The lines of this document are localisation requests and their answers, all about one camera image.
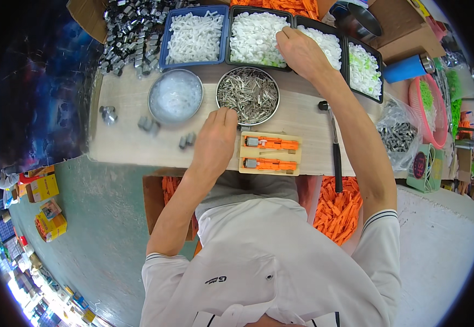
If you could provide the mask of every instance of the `concrete floor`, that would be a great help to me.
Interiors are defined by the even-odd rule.
[[[24,197],[10,213],[19,234],[33,245],[45,267],[62,285],[79,291],[97,315],[116,327],[139,326],[144,301],[141,268],[148,226],[142,176],[156,167],[92,162],[81,157],[56,165],[56,202],[68,230],[50,243],[33,219],[41,203]],[[181,254],[193,258],[195,242]]]

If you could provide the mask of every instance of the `white plastic parts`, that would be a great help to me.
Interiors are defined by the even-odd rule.
[[[286,67],[275,48],[275,34],[289,26],[285,17],[270,13],[242,13],[235,17],[230,37],[230,61]]]
[[[380,99],[382,90],[382,75],[377,71],[375,58],[361,45],[349,44],[349,86],[375,99]]]
[[[172,17],[167,64],[219,59],[224,16],[216,13],[207,11],[204,17],[192,13]]]
[[[322,52],[326,55],[329,63],[334,69],[340,70],[342,49],[340,49],[339,39],[333,34],[324,34],[313,28],[305,28],[304,25],[298,25],[297,29],[317,42]]]

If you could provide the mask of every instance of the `hand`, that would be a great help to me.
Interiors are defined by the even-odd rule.
[[[319,45],[303,32],[284,27],[277,33],[277,46],[288,66],[310,82],[334,69]]]
[[[194,159],[188,168],[202,181],[215,184],[228,167],[235,149],[237,121],[237,112],[226,107],[208,115],[195,141]]]

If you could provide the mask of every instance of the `striped sleeve trim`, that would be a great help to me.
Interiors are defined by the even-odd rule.
[[[366,223],[364,224],[364,228],[362,228],[362,234],[366,231],[366,228],[371,225],[374,221],[381,219],[383,217],[394,217],[398,219],[397,212],[393,209],[386,209],[386,210],[381,210],[378,213],[375,213],[371,215],[371,217],[366,220]]]
[[[185,256],[183,256],[183,255],[167,256],[167,255],[160,254],[160,253],[150,253],[149,255],[146,256],[146,261],[149,261],[149,260],[151,260],[151,259],[156,259],[156,258],[165,258],[165,259],[176,259],[176,258],[180,258],[180,259],[188,260],[188,259],[187,259]]]

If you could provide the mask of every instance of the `wooden table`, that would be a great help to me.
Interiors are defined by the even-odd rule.
[[[139,118],[149,116],[148,92],[160,75],[153,72],[138,80],[133,67],[124,69],[121,77],[109,74],[98,78],[95,89],[98,99],[91,105],[90,152],[92,160],[111,163],[129,163],[163,167],[186,168],[190,165],[194,149],[178,147],[181,136],[198,133],[209,112],[216,110],[215,89],[219,79],[234,66],[226,64],[192,66],[204,86],[204,99],[198,112],[188,121],[176,126],[162,126],[156,136],[137,127]],[[317,108],[322,96],[305,79],[295,73],[269,69],[280,88],[280,104],[275,115],[265,123],[253,126],[252,131],[296,135],[302,137],[302,162],[300,174],[333,175],[332,128],[326,112]],[[377,122],[381,105],[356,95],[371,120]],[[114,106],[118,122],[106,126],[99,115],[99,106]],[[354,176],[344,150],[340,129],[337,127],[342,155],[343,176]],[[228,169],[237,170],[237,140],[235,153]]]

